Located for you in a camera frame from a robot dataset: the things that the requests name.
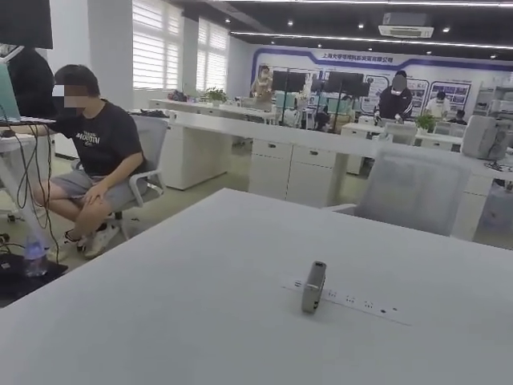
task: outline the window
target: window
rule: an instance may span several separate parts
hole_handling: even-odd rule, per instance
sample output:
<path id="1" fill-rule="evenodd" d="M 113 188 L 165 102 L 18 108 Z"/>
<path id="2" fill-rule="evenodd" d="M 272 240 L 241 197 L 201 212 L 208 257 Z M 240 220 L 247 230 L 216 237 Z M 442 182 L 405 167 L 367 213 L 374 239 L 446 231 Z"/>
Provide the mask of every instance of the window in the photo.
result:
<path id="1" fill-rule="evenodd" d="M 181 13 L 163 0 L 133 0 L 134 88 L 178 87 Z"/>
<path id="2" fill-rule="evenodd" d="M 198 32 L 198 71 L 196 88 L 226 88 L 228 30 L 200 19 Z"/>

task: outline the air conditioner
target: air conditioner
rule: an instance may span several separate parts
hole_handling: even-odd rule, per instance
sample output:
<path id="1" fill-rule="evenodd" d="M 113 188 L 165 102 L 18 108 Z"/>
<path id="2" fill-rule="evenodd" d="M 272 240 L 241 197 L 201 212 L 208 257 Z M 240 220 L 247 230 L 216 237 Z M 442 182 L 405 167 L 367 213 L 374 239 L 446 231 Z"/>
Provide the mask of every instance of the air conditioner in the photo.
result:
<path id="1" fill-rule="evenodd" d="M 428 39 L 433 35 L 432 26 L 379 26 L 383 36 L 408 39 Z"/>
<path id="2" fill-rule="evenodd" d="M 403 12 L 385 14 L 383 24 L 379 26 L 379 32 L 383 36 L 401 39 L 428 39 L 433 35 L 433 30 L 427 14 Z"/>

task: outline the hand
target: hand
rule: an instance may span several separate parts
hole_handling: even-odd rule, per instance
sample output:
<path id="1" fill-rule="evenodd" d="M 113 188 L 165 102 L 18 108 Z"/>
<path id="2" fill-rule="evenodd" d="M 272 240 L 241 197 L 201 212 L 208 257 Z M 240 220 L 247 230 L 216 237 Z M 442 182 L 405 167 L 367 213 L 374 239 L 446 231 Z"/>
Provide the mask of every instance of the hand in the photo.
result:
<path id="1" fill-rule="evenodd" d="M 103 197 L 109 188 L 103 182 L 99 182 L 95 184 L 93 187 L 89 188 L 89 191 L 86 192 L 86 195 L 83 198 L 84 205 L 92 205 L 97 200 L 103 201 Z"/>

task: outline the white desk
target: white desk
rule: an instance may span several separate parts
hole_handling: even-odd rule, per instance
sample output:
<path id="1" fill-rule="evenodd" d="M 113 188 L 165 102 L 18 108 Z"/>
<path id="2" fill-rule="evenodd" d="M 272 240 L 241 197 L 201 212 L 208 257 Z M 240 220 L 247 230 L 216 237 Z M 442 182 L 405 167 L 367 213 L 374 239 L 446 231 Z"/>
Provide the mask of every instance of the white desk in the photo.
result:
<path id="1" fill-rule="evenodd" d="M 378 140 L 179 112 L 163 150 L 166 185 L 185 189 L 227 172 L 231 136 L 254 139 L 249 177 L 251 193 L 316 207 L 336 203 L 336 192 L 343 184 L 349 156 L 374 158 L 384 146 L 403 147 Z M 180 151 L 185 148 L 181 140 L 187 144 L 188 151 Z M 453 235 L 472 240 L 493 179 L 513 180 L 513 172 L 491 170 L 484 166 L 486 162 L 457 152 L 419 147 L 410 150 L 445 156 L 471 170 Z"/>
<path id="2" fill-rule="evenodd" d="M 510 383 L 511 255 L 224 190 L 0 310 L 2 384 Z M 303 314 L 316 259 L 412 326 Z"/>
<path id="3" fill-rule="evenodd" d="M 245 108 L 232 106 L 228 104 L 221 104 L 214 106 L 211 103 L 189 103 L 178 102 L 168 99 L 153 99 L 149 101 L 150 108 L 164 108 L 173 111 L 193 112 L 197 114 L 211 115 L 211 116 L 253 116 L 262 118 L 266 123 L 271 123 L 276 119 L 276 114 L 271 111 L 262 111 L 255 108 Z"/>
<path id="4" fill-rule="evenodd" d="M 29 175 L 30 169 L 34 167 L 35 162 L 30 162 L 29 159 L 34 151 L 35 138 L 30 135 L 18 135 L 18 138 L 0 138 L 0 179 L 9 193 L 9 195 L 13 198 L 14 204 L 17 209 L 21 212 L 23 218 L 26 223 L 29 225 L 32 233 L 44 244 L 49 245 L 46 234 L 42 230 L 41 226 L 38 223 L 38 218 L 36 217 L 36 213 L 32 210 L 32 204 L 30 203 L 31 195 L 29 194 L 26 197 L 26 205 L 24 208 L 18 207 L 17 196 L 18 196 L 18 187 L 23 178 L 23 173 L 25 171 L 23 162 L 22 162 L 22 154 L 20 150 L 20 144 L 23 146 L 23 151 L 25 155 L 25 160 L 28 163 L 29 167 Z M 36 154 L 37 157 L 40 157 L 42 152 Z M 39 162 L 42 165 L 41 169 L 44 170 L 44 165 L 48 165 L 48 157 L 44 159 L 39 159 Z M 25 188 L 23 185 L 20 188 L 20 201 L 24 201 L 24 192 Z"/>

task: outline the plastic bottle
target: plastic bottle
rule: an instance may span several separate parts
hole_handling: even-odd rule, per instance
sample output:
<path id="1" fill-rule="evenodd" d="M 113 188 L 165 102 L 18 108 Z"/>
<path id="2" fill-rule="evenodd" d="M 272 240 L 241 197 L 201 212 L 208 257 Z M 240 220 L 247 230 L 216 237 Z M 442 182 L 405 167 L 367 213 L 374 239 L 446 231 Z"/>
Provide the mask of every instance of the plastic bottle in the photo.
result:
<path id="1" fill-rule="evenodd" d="M 28 236 L 25 242 L 25 275 L 26 277 L 41 277 L 48 270 L 45 248 L 33 236 Z"/>

